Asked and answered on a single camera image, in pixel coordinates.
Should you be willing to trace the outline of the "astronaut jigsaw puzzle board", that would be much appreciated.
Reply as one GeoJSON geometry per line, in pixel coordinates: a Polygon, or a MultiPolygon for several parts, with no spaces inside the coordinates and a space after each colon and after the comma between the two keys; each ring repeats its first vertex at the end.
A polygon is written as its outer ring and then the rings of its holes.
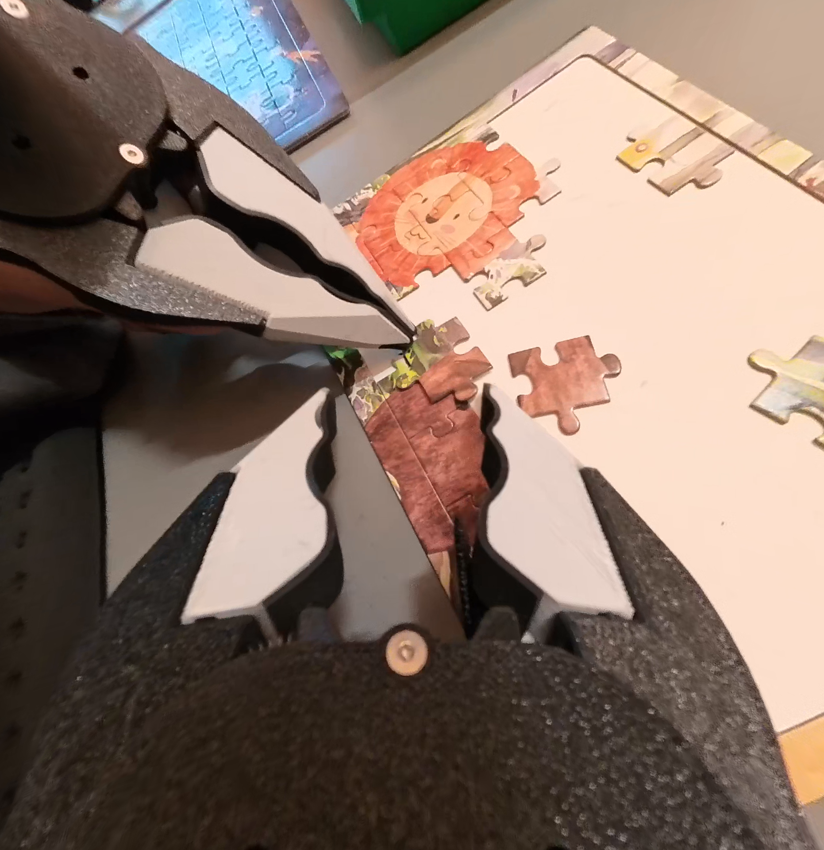
{"type": "Polygon", "coordinates": [[[338,80],[290,1],[94,2],[90,16],[226,93],[288,152],[349,116],[338,80]]]}

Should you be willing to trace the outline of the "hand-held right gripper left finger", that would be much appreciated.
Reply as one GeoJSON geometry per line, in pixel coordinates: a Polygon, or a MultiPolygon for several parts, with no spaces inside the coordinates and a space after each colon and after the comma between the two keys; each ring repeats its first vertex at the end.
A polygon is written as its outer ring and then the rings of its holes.
{"type": "Polygon", "coordinates": [[[336,601],[343,554],[326,498],[335,435],[335,402],[323,388],[232,467],[181,625],[246,616],[279,643],[303,612],[336,601]]]}

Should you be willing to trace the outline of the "grey desk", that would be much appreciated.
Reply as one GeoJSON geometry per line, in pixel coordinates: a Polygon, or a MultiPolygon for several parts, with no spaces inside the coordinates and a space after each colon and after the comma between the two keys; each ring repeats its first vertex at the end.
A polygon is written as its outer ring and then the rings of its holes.
{"type": "MultiPolygon", "coordinates": [[[[342,2],[296,2],[351,103],[351,116],[293,157],[327,201],[340,201],[373,166],[391,165],[484,95],[502,88],[582,25],[597,24],[709,93],[729,96],[792,141],[824,154],[824,2],[487,2],[404,58],[375,30],[360,31],[342,2]]],[[[276,424],[328,381],[314,354],[296,355],[294,377],[275,350],[235,334],[220,341],[131,333],[124,384],[104,416],[107,593],[112,593],[214,473],[252,442],[221,431],[276,424]]],[[[449,605],[399,506],[388,503],[376,458],[337,407],[343,464],[340,537],[354,565],[340,625],[370,635],[419,600],[424,623],[455,634],[449,605]]]]}

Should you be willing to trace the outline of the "grey puzzle piece yellow dot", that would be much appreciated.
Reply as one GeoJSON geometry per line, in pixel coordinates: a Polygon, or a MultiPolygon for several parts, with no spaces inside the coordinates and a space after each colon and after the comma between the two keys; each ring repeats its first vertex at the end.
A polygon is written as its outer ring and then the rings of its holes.
{"type": "Polygon", "coordinates": [[[618,162],[635,173],[652,167],[647,182],[667,197],[686,185],[715,185],[723,175],[719,164],[734,152],[704,127],[677,115],[629,133],[628,140],[618,162]]]}

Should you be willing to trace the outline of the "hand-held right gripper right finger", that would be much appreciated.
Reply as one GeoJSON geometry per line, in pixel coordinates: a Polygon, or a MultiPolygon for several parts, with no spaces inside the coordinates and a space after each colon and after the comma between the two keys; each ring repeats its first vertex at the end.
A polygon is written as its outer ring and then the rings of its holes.
{"type": "Polygon", "coordinates": [[[522,643],[548,643],[561,615],[631,625],[635,603],[585,468],[495,384],[483,386],[480,420],[489,490],[477,519],[477,598],[486,613],[511,613],[522,643]]]}

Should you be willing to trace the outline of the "assembled lion puzzle pieces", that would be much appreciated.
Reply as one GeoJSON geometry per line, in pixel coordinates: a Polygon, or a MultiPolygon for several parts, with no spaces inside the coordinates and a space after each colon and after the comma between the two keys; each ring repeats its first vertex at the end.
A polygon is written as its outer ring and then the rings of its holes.
{"type": "MultiPolygon", "coordinates": [[[[519,207],[498,188],[502,155],[495,149],[503,144],[496,144],[498,139],[485,127],[473,139],[432,147],[334,208],[396,300],[418,289],[420,274],[431,273],[418,271],[410,250],[447,251],[465,240],[487,242],[481,248],[485,267],[520,240],[512,228],[529,201],[519,207]]],[[[485,281],[484,267],[470,280],[479,279],[475,287],[485,281]]]]}

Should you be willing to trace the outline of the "whiskered orange puzzle piece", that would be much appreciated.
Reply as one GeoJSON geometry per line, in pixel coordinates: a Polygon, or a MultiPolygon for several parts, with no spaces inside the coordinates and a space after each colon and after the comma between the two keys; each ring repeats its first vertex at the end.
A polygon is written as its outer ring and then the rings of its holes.
{"type": "Polygon", "coordinates": [[[487,242],[478,244],[474,240],[460,242],[457,247],[447,251],[434,250],[432,248],[410,250],[411,256],[417,262],[418,271],[427,270],[433,275],[452,270],[457,273],[462,282],[470,280],[481,274],[486,263],[485,256],[481,253],[482,247],[488,247],[487,242]]]}

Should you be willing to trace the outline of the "brown green foliage puzzle piece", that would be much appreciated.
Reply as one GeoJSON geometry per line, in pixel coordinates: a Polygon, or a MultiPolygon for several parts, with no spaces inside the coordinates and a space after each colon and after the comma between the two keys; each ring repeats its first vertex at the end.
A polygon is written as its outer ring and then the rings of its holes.
{"type": "Polygon", "coordinates": [[[416,327],[413,343],[393,362],[385,387],[400,391],[419,384],[434,405],[449,396],[458,403],[470,402],[477,394],[477,379],[493,367],[479,347],[456,353],[456,346],[469,339],[456,317],[443,323],[424,320],[416,327]]]}

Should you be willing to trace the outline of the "lion jigsaw puzzle board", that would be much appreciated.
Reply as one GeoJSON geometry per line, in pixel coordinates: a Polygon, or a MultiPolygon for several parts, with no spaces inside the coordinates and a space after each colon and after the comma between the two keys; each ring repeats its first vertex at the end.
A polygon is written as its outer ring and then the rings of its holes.
{"type": "MultiPolygon", "coordinates": [[[[510,353],[589,336],[621,361],[606,404],[575,411],[569,452],[598,468],[689,568],[743,653],[779,732],[794,791],[824,799],[824,450],[818,420],[750,407],[770,376],[747,358],[824,337],[824,160],[588,27],[432,147],[485,127],[532,162],[560,160],[562,194],[512,231],[544,235],[546,275],[485,310],[479,279],[429,272],[398,300],[415,323],[456,317],[485,382],[529,394],[510,353]],[[730,144],[713,186],[667,197],[617,160],[629,133],[680,116],[730,144]]],[[[404,165],[391,168],[386,174],[404,165]]]]}

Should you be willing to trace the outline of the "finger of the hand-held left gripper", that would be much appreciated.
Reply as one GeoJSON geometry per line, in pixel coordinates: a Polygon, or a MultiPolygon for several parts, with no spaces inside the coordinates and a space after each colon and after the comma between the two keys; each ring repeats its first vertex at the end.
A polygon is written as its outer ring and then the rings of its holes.
{"type": "Polygon", "coordinates": [[[414,326],[319,198],[277,164],[215,127],[198,160],[212,217],[238,237],[283,252],[316,281],[295,310],[304,336],[413,336],[414,326]]]}
{"type": "Polygon", "coordinates": [[[137,264],[251,309],[264,322],[262,335],[274,342],[353,348],[410,342],[410,332],[384,308],[311,274],[282,270],[205,218],[177,218],[149,229],[137,264]]]}

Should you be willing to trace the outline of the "orange puzzle piece grey knob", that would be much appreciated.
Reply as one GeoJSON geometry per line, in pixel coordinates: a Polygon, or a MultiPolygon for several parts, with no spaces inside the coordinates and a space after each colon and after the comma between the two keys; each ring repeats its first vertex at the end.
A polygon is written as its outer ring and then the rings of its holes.
{"type": "Polygon", "coordinates": [[[544,205],[562,194],[562,188],[553,177],[561,167],[559,159],[549,157],[532,162],[509,143],[501,144],[495,151],[502,155],[501,179],[497,186],[519,207],[530,200],[544,205]]]}

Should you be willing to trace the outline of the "grey yellow-green puzzle piece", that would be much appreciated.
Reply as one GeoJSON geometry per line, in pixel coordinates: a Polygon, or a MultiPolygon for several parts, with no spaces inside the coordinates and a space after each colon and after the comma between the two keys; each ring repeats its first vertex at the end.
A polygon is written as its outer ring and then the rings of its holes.
{"type": "Polygon", "coordinates": [[[824,337],[812,336],[789,359],[761,348],[752,352],[747,362],[770,376],[750,407],[780,424],[797,413],[818,420],[822,432],[815,443],[824,450],[824,337]]]}

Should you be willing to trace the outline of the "green plastic bin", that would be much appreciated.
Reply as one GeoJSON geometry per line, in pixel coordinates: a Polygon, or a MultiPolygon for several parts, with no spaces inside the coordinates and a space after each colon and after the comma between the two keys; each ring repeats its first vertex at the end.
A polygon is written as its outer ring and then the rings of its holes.
{"type": "Polygon", "coordinates": [[[371,24],[405,55],[469,15],[483,1],[346,1],[360,25],[371,24]]]}

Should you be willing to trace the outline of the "person's left hand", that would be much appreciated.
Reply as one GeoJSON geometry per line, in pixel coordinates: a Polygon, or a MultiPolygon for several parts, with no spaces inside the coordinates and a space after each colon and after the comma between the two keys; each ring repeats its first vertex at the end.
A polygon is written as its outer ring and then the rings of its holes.
{"type": "Polygon", "coordinates": [[[0,251],[0,313],[97,313],[138,332],[208,335],[232,329],[260,336],[267,318],[214,292],[161,278],[125,263],[94,268],[93,290],[49,274],[35,263],[0,251]]]}

